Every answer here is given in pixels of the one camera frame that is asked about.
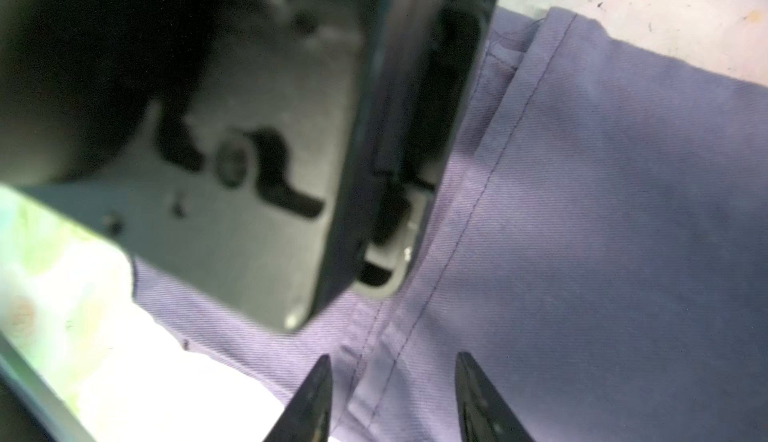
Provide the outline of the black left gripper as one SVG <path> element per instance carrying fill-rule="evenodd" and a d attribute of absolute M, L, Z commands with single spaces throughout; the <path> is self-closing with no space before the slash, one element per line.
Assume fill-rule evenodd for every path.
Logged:
<path fill-rule="evenodd" d="M 1 181 L 257 323 L 405 282 L 497 0 L 1 0 Z"/>

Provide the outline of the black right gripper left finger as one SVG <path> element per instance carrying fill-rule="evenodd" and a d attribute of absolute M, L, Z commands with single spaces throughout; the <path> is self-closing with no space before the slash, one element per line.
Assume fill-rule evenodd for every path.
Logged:
<path fill-rule="evenodd" d="M 326 442 L 330 437 L 333 374 L 321 355 L 286 405 L 264 442 Z"/>

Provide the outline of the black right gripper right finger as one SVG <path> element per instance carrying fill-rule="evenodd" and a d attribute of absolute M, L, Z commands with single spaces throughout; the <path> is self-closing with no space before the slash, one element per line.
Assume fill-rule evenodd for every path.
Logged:
<path fill-rule="evenodd" d="M 464 442 L 534 441 L 469 352 L 457 354 L 455 392 Z"/>

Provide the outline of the purple trousers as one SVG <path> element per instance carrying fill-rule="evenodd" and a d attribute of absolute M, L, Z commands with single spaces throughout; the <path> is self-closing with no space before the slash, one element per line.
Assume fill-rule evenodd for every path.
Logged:
<path fill-rule="evenodd" d="M 134 298 L 344 441 L 456 441 L 470 352 L 539 441 L 767 437 L 767 90 L 552 9 L 496 15 L 403 289 L 264 331 L 144 264 Z"/>

